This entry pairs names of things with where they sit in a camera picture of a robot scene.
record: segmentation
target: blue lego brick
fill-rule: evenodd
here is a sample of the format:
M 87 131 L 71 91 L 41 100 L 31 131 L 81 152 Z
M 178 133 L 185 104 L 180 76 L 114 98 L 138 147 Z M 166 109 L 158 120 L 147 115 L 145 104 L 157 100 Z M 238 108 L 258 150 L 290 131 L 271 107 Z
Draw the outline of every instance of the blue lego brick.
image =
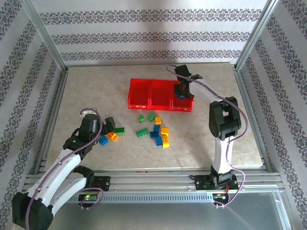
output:
M 162 137 L 161 136 L 156 137 L 155 142 L 157 143 L 157 146 L 163 145 Z
M 106 136 L 102 136 L 101 138 L 98 139 L 98 142 L 99 142 L 101 145 L 105 145 L 106 143 L 109 142 L 109 140 L 106 138 Z
M 150 132 L 149 134 L 150 134 L 150 138 L 155 138 L 159 136 L 159 132 L 157 131 Z
M 154 125 L 153 129 L 154 132 L 160 132 L 160 126 Z

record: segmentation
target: orange lego brick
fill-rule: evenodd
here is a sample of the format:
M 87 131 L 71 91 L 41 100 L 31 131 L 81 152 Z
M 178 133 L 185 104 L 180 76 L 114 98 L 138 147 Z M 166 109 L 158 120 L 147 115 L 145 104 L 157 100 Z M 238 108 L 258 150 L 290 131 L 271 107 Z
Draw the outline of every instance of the orange lego brick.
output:
M 118 137 L 117 134 L 113 132 L 108 133 L 106 136 L 110 138 L 112 141 L 115 141 Z

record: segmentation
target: yellow lego brick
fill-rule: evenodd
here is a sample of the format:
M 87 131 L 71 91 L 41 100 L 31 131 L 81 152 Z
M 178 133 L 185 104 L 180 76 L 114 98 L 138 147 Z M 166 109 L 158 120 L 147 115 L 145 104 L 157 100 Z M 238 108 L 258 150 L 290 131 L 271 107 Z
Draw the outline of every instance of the yellow lego brick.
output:
M 168 136 L 162 135 L 163 148 L 169 148 Z
M 167 135 L 168 136 L 169 129 L 165 128 L 165 127 L 162 127 L 160 133 L 161 133 L 161 135 Z
M 160 125 L 162 124 L 161 117 L 159 117 L 159 116 L 156 116 L 156 117 L 154 118 L 154 121 L 155 121 L 155 124 L 156 124 L 157 126 L 160 126 Z
M 110 138 L 112 141 L 115 141 L 118 137 L 117 134 L 113 132 L 108 133 L 106 136 Z

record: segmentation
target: aluminum frame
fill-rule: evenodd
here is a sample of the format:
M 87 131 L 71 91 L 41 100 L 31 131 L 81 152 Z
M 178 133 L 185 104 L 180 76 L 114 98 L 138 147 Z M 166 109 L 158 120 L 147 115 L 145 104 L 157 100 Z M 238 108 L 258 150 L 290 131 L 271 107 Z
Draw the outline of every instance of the aluminum frame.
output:
M 272 193 L 280 220 L 284 229 L 291 229 L 286 197 L 281 177 L 278 172 L 265 170 L 245 170 L 246 182 L 240 193 Z M 209 175 L 210 169 L 176 169 L 164 170 L 98 170 L 95 176 L 110 176 L 110 187 L 104 192 L 104 203 L 207 203 L 213 202 L 213 196 L 225 193 L 225 190 L 197 191 L 190 175 Z M 236 173 L 238 183 L 243 176 Z M 43 174 L 27 175 L 23 192 L 33 186 Z M 78 203 L 79 194 L 74 195 L 68 203 Z
M 252 32 L 250 33 L 250 36 L 247 42 L 245 43 L 245 46 L 243 47 L 243 50 L 239 56 L 239 59 L 236 61 L 236 64 L 235 64 L 236 70 L 242 69 L 246 59 L 251 53 L 258 38 L 260 37 L 266 23 L 268 22 L 278 2 L 279 0 L 268 0 L 267 3 L 265 4 L 263 11 L 260 15 L 260 18 L 256 22 L 256 25 L 253 28 Z
M 259 130 L 258 125 L 257 125 L 257 121 L 256 121 L 256 118 L 255 118 L 253 107 L 252 107 L 250 100 L 249 100 L 249 97 L 248 97 L 248 92 L 247 92 L 246 87 L 243 83 L 243 78 L 242 78 L 241 72 L 235 71 L 234 73 L 235 73 L 236 81 L 237 81 L 237 84 L 238 84 L 238 87 L 239 87 L 239 90 L 240 90 L 242 101 L 243 101 L 243 104 L 245 106 L 246 113 L 248 115 L 249 125 L 250 125 L 250 127 L 253 131 L 258 150 L 260 152 L 260 155 L 262 156 L 262 160 L 264 161 L 264 164 L 265 164 L 267 171 L 273 172 L 273 168 L 271 167 L 270 160 L 269 160 L 267 151 L 265 150 L 264 143 L 263 143 L 263 140 L 262 140 L 262 137 L 261 137 L 261 133 L 260 133 L 260 130 Z
M 65 65 L 60 52 L 58 51 L 56 45 L 54 44 L 48 30 L 46 29 L 32 1 L 31 0 L 20 0 L 20 3 L 22 4 L 25 11 L 29 15 L 36 30 L 38 31 L 44 43 L 46 44 L 48 50 L 50 51 L 52 57 L 55 59 L 57 65 L 61 68 L 61 70 L 66 70 L 67 66 Z
M 60 79 L 59 79 L 61 81 L 60 86 L 59 86 L 59 89 L 58 89 L 58 93 L 56 95 L 54 95 L 55 101 L 54 101 L 53 107 L 50 108 L 51 109 L 50 121 L 47 124 L 46 136 L 45 136 L 45 139 L 43 140 L 42 148 L 41 148 L 41 150 L 38 154 L 37 163 L 34 167 L 33 174 L 38 174 L 40 172 L 40 169 L 42 168 L 42 165 L 46 164 L 46 161 L 44 161 L 43 159 L 47 157 L 47 154 L 48 154 L 48 151 L 49 151 L 51 138 L 52 138 L 53 130 L 54 130 L 56 120 L 57 120 L 57 117 L 58 117 L 59 108 L 60 108 L 60 105 L 61 105 L 61 101 L 62 101 L 62 97 L 63 97 L 68 73 L 69 73 L 68 70 L 67 71 L 63 70 L 62 74 L 64 76 L 60 77 Z

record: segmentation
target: beige tabletop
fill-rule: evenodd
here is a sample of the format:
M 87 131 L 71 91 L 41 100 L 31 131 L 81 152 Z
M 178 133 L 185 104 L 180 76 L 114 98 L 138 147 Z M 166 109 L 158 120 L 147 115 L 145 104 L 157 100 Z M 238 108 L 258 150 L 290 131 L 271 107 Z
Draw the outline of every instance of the beige tabletop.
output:
M 234 96 L 245 111 L 242 98 L 229 63 L 189 64 L 192 74 L 200 74 L 215 91 Z M 116 127 L 125 127 L 126 133 L 106 145 L 97 144 L 81 165 L 98 169 L 137 169 L 172 167 L 210 167 L 214 159 L 214 138 L 209 131 L 209 105 L 197 97 L 192 113 L 154 111 L 162 118 L 162 126 L 169 128 L 170 148 L 156 146 L 148 136 L 138 138 L 136 131 L 148 128 L 154 122 L 138 122 L 152 111 L 128 109 L 128 92 L 131 78 L 175 80 L 165 65 L 110 66 L 69 68 L 64 95 L 60 105 L 46 168 L 59 155 L 72 132 L 80 127 L 79 111 L 86 107 L 98 109 L 102 118 L 112 116 Z M 245 128 L 242 120 L 242 132 Z M 252 131 L 234 143 L 232 164 L 239 167 L 261 166 L 261 158 Z

